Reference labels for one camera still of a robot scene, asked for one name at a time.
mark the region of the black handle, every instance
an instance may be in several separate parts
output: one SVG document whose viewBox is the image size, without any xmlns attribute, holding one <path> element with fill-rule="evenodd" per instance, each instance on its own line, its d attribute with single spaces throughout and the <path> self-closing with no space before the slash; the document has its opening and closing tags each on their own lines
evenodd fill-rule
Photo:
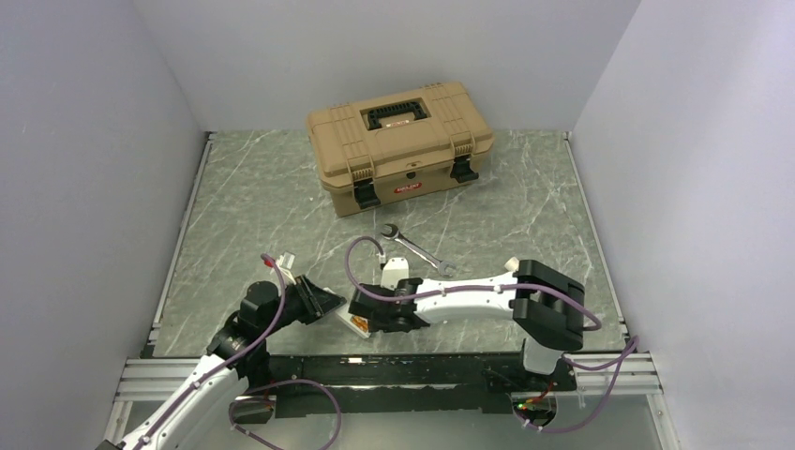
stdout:
<svg viewBox="0 0 795 450">
<path fill-rule="evenodd" d="M 405 113 L 414 113 L 414 120 L 428 117 L 425 111 L 423 111 L 419 101 L 407 101 L 405 103 L 398 103 L 397 105 L 382 106 L 381 108 L 370 110 L 370 112 L 367 113 L 367 129 L 373 130 L 380 128 L 381 122 L 378 121 L 379 119 Z"/>
</svg>

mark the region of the gray marble table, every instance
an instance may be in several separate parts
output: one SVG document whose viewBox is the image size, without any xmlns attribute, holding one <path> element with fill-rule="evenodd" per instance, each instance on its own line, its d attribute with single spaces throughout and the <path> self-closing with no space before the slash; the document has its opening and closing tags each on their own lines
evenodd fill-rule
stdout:
<svg viewBox="0 0 795 450">
<path fill-rule="evenodd" d="M 496 131 L 480 180 L 373 211 L 338 218 L 318 181 L 304 131 L 215 134 L 174 270 L 155 348 L 157 356 L 198 355 L 246 287 L 275 278 L 259 254 L 296 255 L 292 271 L 321 287 L 351 295 L 343 254 L 354 237 L 376 235 L 393 222 L 420 246 L 458 265 L 456 278 L 503 272 L 512 256 L 536 259 L 581 281 L 586 307 L 604 328 L 586 334 L 589 351 L 623 347 L 608 285 L 563 134 Z M 390 257 L 405 256 L 412 276 L 435 271 L 396 243 Z M 372 247 L 352 258 L 364 282 L 380 279 Z M 524 332 L 512 322 L 466 320 L 435 324 L 409 334 L 362 339 L 332 317 L 291 325 L 268 339 L 276 354 L 450 353 L 516 351 Z"/>
</svg>

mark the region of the wrench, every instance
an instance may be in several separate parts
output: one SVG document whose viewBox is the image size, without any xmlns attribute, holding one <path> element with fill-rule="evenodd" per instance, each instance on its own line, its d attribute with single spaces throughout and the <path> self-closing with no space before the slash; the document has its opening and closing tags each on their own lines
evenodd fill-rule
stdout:
<svg viewBox="0 0 795 450">
<path fill-rule="evenodd" d="M 436 270 L 439 271 L 439 275 L 441 275 L 442 277 L 450 278 L 453 276 L 453 274 L 449 273 L 448 270 L 449 269 L 455 270 L 456 269 L 455 264 L 453 264 L 452 262 L 442 261 L 434 257 L 427 251 L 421 249 L 414 242 L 406 239 L 406 236 L 400 233 L 398 225 L 395 225 L 394 223 L 383 224 L 381 236 L 383 236 L 384 239 L 399 242 L 405 248 L 411 250 L 415 255 L 419 256 L 420 258 L 428 262 L 430 265 L 434 266 Z"/>
</svg>

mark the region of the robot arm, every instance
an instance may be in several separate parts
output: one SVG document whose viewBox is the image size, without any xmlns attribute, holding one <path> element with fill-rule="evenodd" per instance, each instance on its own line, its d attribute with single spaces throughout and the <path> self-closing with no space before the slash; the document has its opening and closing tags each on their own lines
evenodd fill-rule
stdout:
<svg viewBox="0 0 795 450">
<path fill-rule="evenodd" d="M 324 291 L 306 277 L 285 277 L 284 309 L 271 333 L 291 323 L 309 324 L 345 303 L 338 295 Z M 268 327 L 278 311 L 280 295 L 276 285 L 260 281 L 248 287 L 240 309 L 227 319 L 213 337 L 192 374 L 140 427 L 117 445 L 103 442 L 97 450 L 189 450 L 203 437 L 209 425 L 228 413 L 229 405 L 250 386 L 271 381 L 266 343 L 246 353 L 234 364 L 217 368 L 242 352 Z M 209 378 L 203 376 L 217 370 Z M 162 422 L 154 430 L 152 426 Z"/>
<path fill-rule="evenodd" d="M 417 300 L 383 302 L 357 291 L 349 312 L 367 319 L 369 331 L 409 332 L 447 320 L 483 317 L 514 321 L 529 335 L 522 349 L 522 365 L 528 372 L 540 375 L 551 374 L 564 352 L 582 349 L 582 314 L 547 292 L 501 289 L 516 284 L 541 285 L 583 304 L 585 292 L 580 283 L 538 261 L 514 262 L 511 267 L 514 270 L 502 275 L 461 281 L 409 278 L 404 261 L 390 260 L 383 269 L 381 286 L 363 287 L 378 295 L 394 297 L 442 293 Z M 486 288 L 445 293 L 455 287 L 472 285 Z"/>
</svg>

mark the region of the tan toolbox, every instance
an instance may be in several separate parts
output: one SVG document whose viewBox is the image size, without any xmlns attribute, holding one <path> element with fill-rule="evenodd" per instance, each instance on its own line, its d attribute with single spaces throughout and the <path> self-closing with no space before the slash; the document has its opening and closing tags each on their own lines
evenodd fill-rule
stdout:
<svg viewBox="0 0 795 450">
<path fill-rule="evenodd" d="M 340 217 L 471 183 L 494 143 L 460 82 L 311 112 L 307 130 Z"/>
</svg>

